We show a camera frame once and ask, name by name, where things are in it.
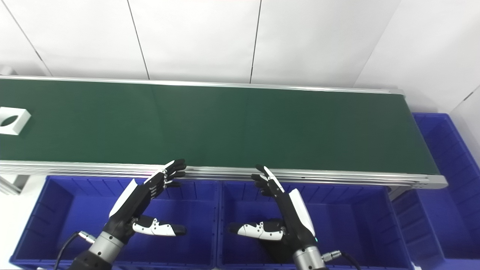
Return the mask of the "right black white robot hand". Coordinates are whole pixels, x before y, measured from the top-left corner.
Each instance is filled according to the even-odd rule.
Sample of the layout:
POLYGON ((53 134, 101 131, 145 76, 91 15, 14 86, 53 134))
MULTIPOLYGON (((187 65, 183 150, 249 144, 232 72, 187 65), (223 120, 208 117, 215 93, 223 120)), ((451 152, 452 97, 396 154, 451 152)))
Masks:
POLYGON ((262 195, 274 198, 282 218, 267 222, 233 222, 227 229, 240 236, 281 242, 292 251, 298 270, 325 270, 314 226, 299 190, 286 192, 269 168, 257 164, 256 169, 261 173, 251 174, 254 185, 262 195))

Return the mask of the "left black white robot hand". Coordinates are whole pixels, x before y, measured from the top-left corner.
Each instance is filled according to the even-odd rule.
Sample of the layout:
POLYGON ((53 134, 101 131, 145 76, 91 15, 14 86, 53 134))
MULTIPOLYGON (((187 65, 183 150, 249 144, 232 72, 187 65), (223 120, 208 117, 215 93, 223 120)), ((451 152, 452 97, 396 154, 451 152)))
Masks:
POLYGON ((142 184, 137 184, 133 179, 115 202, 102 233, 123 244, 127 244, 134 233, 168 237, 185 235, 187 228, 184 225, 170 224, 144 215, 150 202, 166 188, 180 187, 180 183, 174 179, 184 177, 185 169, 185 159, 177 159, 158 169, 142 184))

